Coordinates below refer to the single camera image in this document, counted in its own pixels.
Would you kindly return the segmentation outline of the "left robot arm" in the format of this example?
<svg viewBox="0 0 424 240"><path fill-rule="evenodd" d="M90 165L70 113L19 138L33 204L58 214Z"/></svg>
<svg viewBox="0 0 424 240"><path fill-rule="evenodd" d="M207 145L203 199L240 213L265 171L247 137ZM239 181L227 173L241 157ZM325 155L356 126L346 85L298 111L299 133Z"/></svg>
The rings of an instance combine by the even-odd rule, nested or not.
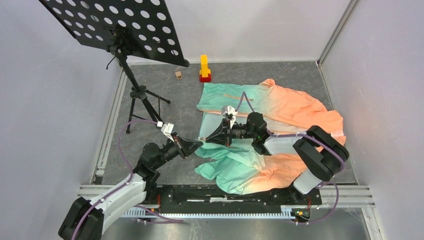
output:
<svg viewBox="0 0 424 240"><path fill-rule="evenodd" d="M99 240L103 233L129 209L144 202L153 203L158 195L158 168L176 157L188 158L203 142L180 137L172 133L166 144L148 143L136 167L120 183L91 199L76 199L58 235L63 240Z"/></svg>

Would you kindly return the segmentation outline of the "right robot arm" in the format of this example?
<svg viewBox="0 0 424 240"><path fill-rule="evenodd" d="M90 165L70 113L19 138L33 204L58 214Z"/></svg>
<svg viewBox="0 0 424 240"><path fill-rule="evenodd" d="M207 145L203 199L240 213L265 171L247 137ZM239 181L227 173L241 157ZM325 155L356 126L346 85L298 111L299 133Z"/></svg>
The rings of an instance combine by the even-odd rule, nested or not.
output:
<svg viewBox="0 0 424 240"><path fill-rule="evenodd" d="M289 199L295 204L302 204L312 189L328 183L342 171L350 156L343 145L318 125L303 132L276 134L268 129L261 113L251 112L245 123L237 123L236 115L224 111L220 125L205 141L230 147L234 139L250 139L257 154L270 157L288 153L288 142L292 140L292 149L306 166L288 191Z"/></svg>

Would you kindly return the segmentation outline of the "green and orange jacket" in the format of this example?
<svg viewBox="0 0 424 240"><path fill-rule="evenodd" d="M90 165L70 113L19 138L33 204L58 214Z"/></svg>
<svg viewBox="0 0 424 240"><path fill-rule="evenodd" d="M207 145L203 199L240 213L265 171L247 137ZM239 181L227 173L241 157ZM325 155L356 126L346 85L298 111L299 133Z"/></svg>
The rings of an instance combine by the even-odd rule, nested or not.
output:
<svg viewBox="0 0 424 240"><path fill-rule="evenodd" d="M205 83L197 109L203 112L199 136L208 137L221 123L221 109L237 109L236 120L245 123L251 112L263 115L275 134L304 132L319 126L344 145L343 118L327 110L308 93L279 86L273 79L258 85ZM306 166L288 141L288 152L274 156L256 153L250 139L234 139L231 146L204 143L195 153L205 162L195 168L203 178L215 181L226 193L247 195L288 187Z"/></svg>

